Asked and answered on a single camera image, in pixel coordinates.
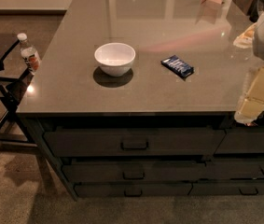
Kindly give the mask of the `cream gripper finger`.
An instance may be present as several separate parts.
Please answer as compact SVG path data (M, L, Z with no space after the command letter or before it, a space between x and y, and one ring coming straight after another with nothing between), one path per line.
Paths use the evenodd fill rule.
M245 77L234 119L241 124L252 123L264 111L264 64L253 68Z

